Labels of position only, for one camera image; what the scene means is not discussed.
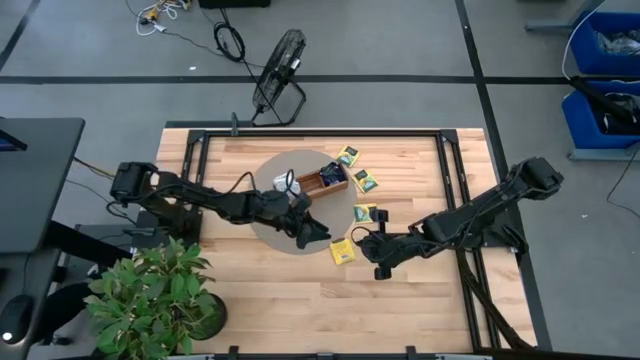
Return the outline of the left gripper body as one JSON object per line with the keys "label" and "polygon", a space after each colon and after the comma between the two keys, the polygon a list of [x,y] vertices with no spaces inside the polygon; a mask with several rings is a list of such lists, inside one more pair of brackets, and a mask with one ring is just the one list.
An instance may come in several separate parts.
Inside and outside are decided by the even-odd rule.
{"label": "left gripper body", "polygon": [[308,211],[311,199],[305,193],[299,194],[289,204],[288,212],[284,215],[284,231],[296,239],[298,249],[304,249],[313,239],[314,223]]}

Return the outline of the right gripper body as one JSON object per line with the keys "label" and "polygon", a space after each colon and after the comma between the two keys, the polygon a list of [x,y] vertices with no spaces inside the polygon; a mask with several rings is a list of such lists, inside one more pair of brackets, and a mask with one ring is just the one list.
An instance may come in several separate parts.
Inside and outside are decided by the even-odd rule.
{"label": "right gripper body", "polygon": [[376,231],[370,230],[375,233],[375,239],[373,241],[359,241],[360,249],[370,249],[375,253],[375,280],[388,280],[392,277],[394,265],[389,265],[388,262],[398,251],[399,238],[403,236],[402,233],[386,232],[386,222],[388,220],[387,210],[376,209],[374,222],[378,224],[378,229]]}

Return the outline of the green yellow tea packet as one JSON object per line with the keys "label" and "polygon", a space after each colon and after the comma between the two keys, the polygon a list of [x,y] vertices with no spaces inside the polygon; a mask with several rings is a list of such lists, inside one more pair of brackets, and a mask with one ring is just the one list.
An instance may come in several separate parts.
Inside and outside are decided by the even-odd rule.
{"label": "green yellow tea packet", "polygon": [[370,192],[371,190],[379,186],[378,181],[366,169],[362,169],[360,171],[355,172],[352,175],[352,178],[354,179],[358,189],[364,194]]}
{"label": "green yellow tea packet", "polygon": [[356,204],[353,206],[354,220],[356,224],[368,224],[374,222],[376,203]]}
{"label": "green yellow tea packet", "polygon": [[336,160],[340,164],[351,168],[356,163],[359,156],[360,156],[360,152],[356,148],[351,147],[349,145],[345,145],[338,152],[336,156]]}

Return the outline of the wooden three-compartment tea box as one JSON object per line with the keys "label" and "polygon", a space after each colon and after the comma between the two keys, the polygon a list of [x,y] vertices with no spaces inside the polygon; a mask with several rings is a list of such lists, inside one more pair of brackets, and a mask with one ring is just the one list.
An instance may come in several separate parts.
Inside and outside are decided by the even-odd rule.
{"label": "wooden three-compartment tea box", "polygon": [[307,194],[312,200],[326,197],[338,191],[345,190],[348,187],[348,183],[349,183],[348,175],[347,175],[347,172],[344,170],[343,166],[342,168],[346,176],[346,180],[328,187],[324,186],[324,183],[319,175],[319,171],[321,170],[321,168],[317,171],[313,171],[311,173],[296,177],[296,180],[300,185],[301,191]]}

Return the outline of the round grey mat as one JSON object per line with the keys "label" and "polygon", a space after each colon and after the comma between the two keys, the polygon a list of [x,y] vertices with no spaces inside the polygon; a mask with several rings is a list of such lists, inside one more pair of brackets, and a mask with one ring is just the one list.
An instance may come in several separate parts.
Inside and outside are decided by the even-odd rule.
{"label": "round grey mat", "polygon": [[[273,179],[285,174],[289,169],[296,176],[303,176],[318,171],[332,161],[329,155],[313,150],[293,150],[280,153],[264,162],[255,174],[255,182],[259,190],[271,190]],[[293,255],[306,255],[322,251],[329,247],[331,241],[342,238],[354,222],[353,206],[357,203],[358,190],[351,180],[347,187],[332,194],[312,199],[309,209],[311,216],[329,228],[331,238],[309,243],[299,249],[295,238],[289,238],[283,231],[277,232],[271,227],[252,223],[251,228],[256,236],[271,248]]]}

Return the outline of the black plant pot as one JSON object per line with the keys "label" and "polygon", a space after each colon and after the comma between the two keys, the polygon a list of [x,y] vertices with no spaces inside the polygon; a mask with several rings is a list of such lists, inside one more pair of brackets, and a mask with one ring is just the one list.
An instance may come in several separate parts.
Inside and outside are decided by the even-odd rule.
{"label": "black plant pot", "polygon": [[224,301],[217,295],[213,295],[214,313],[203,319],[200,325],[190,334],[197,341],[213,338],[222,331],[228,319],[228,311]]}

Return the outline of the black floor fan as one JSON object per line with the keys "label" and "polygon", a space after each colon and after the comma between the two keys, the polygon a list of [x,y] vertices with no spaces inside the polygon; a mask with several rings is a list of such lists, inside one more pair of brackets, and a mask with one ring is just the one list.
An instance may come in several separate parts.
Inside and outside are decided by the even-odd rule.
{"label": "black floor fan", "polygon": [[[294,80],[294,75],[300,67],[301,56],[306,45],[306,37],[300,29],[289,29],[274,48],[254,90],[252,102],[256,111],[251,118],[253,127],[286,127],[297,119],[307,98],[304,90]],[[276,112],[275,104],[288,85],[292,85],[301,95],[291,118],[282,121],[279,116],[276,116],[277,123],[257,124],[256,119],[259,115],[269,110]]]}

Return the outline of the green leafy plant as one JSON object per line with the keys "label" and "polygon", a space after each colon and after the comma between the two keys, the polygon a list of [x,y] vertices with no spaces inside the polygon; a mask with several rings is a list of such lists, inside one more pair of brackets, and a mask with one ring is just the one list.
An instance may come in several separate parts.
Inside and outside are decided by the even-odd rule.
{"label": "green leafy plant", "polygon": [[214,313],[214,279],[197,244],[140,249],[89,282],[86,309],[106,360],[167,360],[193,353],[190,334]]}

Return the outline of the black floor box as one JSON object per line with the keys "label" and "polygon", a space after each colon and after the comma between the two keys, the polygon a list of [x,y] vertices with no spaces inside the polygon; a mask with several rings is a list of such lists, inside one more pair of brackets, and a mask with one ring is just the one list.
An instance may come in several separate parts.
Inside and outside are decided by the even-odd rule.
{"label": "black floor box", "polygon": [[198,0],[203,9],[220,9],[220,8],[247,8],[260,7],[266,8],[271,5],[272,0]]}

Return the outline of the blue storage bin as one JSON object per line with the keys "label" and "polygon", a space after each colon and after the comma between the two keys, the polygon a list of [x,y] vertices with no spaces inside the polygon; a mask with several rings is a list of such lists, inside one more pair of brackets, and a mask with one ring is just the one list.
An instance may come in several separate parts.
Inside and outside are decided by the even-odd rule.
{"label": "blue storage bin", "polygon": [[597,34],[613,35],[640,30],[640,13],[597,12],[574,33],[571,50],[582,73],[591,75],[640,76],[640,55],[609,53],[598,43]]}
{"label": "blue storage bin", "polygon": [[623,149],[640,142],[640,82],[589,81],[597,91],[609,95],[632,96],[637,121],[624,125],[613,118],[605,119],[605,111],[575,90],[562,102],[562,109],[573,139],[579,149]]}

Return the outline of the black desk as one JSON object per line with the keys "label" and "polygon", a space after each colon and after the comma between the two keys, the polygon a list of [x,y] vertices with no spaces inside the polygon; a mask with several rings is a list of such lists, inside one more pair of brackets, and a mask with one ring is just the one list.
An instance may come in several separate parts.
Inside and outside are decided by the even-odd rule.
{"label": "black desk", "polygon": [[84,125],[82,118],[0,119],[0,130],[27,145],[0,152],[0,312],[16,296],[33,300],[20,341],[0,335],[0,360],[24,360],[33,342],[61,254],[44,240]]}

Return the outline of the black computer mouse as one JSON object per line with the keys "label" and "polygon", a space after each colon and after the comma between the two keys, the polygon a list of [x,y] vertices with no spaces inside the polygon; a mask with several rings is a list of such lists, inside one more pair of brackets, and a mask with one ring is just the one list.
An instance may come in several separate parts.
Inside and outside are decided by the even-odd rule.
{"label": "black computer mouse", "polygon": [[21,294],[13,297],[0,312],[0,339],[6,344],[20,342],[27,334],[33,309],[33,298]]}

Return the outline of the black aluminium table frame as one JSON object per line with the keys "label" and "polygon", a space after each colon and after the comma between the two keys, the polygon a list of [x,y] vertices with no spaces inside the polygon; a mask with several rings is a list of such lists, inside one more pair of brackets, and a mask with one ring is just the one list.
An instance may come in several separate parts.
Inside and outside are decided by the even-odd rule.
{"label": "black aluminium table frame", "polygon": [[[359,194],[390,213],[388,229],[409,224],[446,206],[441,172],[456,154],[438,152],[430,129],[259,128],[214,137],[195,146],[202,176],[218,191],[246,190],[246,172],[294,150],[334,156],[359,150],[356,165],[378,187]],[[363,256],[336,264],[328,250],[284,253],[259,239],[250,225],[232,225],[205,211],[201,254],[209,262],[207,288],[225,302],[229,318],[196,353],[284,356],[302,353],[398,354],[468,352],[472,348],[458,265],[452,251],[415,258],[376,280]]]}

